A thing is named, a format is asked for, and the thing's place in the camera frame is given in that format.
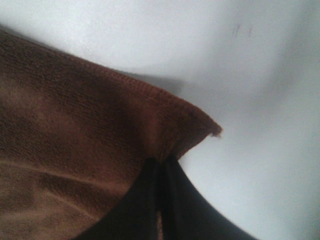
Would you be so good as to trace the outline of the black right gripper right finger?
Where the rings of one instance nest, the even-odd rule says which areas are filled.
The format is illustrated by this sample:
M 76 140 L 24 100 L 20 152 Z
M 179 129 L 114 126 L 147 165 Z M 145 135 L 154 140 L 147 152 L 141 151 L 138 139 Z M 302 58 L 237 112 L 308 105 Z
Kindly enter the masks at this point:
M 164 240 L 254 240 L 198 192 L 178 160 L 161 164 L 161 221 Z

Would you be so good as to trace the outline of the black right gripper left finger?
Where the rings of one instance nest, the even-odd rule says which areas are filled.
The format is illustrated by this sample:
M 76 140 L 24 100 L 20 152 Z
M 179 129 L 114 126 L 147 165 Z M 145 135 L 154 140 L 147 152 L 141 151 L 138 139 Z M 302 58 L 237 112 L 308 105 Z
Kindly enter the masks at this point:
M 75 239 L 156 240 L 158 172 L 157 161 L 147 159 L 134 184 L 119 203 Z

